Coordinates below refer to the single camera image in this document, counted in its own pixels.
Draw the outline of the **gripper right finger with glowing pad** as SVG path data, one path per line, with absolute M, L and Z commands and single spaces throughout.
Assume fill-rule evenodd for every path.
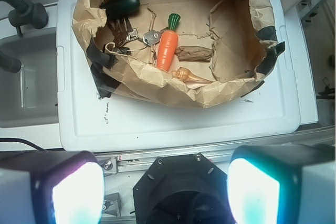
M 335 147 L 242 145 L 227 196 L 236 223 L 335 223 Z

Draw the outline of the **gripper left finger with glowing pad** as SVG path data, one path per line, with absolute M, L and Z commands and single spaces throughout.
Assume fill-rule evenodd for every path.
M 1 223 L 99 223 L 103 200 L 91 152 L 1 152 Z

